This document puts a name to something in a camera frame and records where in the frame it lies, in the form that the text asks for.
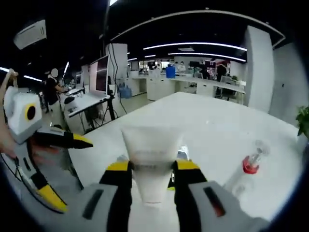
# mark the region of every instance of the white pillar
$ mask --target white pillar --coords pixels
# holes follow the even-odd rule
[[[270,35],[248,26],[245,41],[248,51],[244,103],[248,107],[268,113],[275,76]]]
[[[112,84],[114,84],[114,78],[126,78],[127,72],[127,44],[124,43],[113,43],[106,46],[106,54],[110,56],[108,63],[108,76],[111,77]],[[116,63],[118,66],[117,76],[116,75]]]

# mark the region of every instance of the human hand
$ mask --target human hand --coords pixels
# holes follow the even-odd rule
[[[11,136],[9,127],[5,123],[5,114],[3,108],[3,99],[6,91],[6,86],[9,80],[16,80],[18,76],[17,72],[14,72],[13,69],[10,69],[6,74],[2,85],[0,87],[0,152],[5,153],[11,158],[16,158],[16,154],[14,153],[14,148],[17,146],[17,143]],[[44,162],[44,159],[37,155],[38,151],[47,151],[50,153],[57,153],[57,149],[51,147],[42,147],[35,143],[35,141],[31,138],[30,144],[32,148],[33,159],[36,163]]]

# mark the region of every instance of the squeeze tube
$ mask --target squeeze tube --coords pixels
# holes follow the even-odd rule
[[[175,128],[125,127],[122,135],[142,202],[162,203],[183,134]]]

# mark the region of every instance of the black ceiling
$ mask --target black ceiling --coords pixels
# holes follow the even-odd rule
[[[105,18],[106,0],[28,0],[9,1],[3,6],[0,18],[3,36],[0,36],[0,67],[18,70],[39,79],[52,68],[64,69],[67,61],[71,69],[78,69],[99,58],[102,51],[103,20]],[[208,2],[190,0],[182,4],[176,0],[119,0],[111,6],[108,17],[107,34],[109,41],[130,27],[176,12],[191,10],[222,10],[248,15],[281,31],[289,40],[282,12],[277,3],[259,1],[244,5],[239,1]],[[38,20],[46,20],[47,39],[19,50],[13,43],[13,37],[22,28]],[[180,42],[213,42],[240,46],[243,43],[247,25],[268,30],[273,44],[281,36],[272,30],[250,20],[225,14],[186,14],[174,16],[142,25],[114,40],[114,43],[127,43],[129,58],[143,58],[156,54],[167,57],[167,53],[181,52],[178,46],[143,51],[143,47],[180,43]],[[239,56],[236,49],[218,46],[192,46],[195,52],[214,53],[227,56]]]

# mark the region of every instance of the air conditioner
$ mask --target air conditioner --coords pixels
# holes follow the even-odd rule
[[[14,37],[14,44],[19,49],[23,49],[30,44],[45,39],[46,37],[46,24],[44,19],[26,27],[17,33]]]

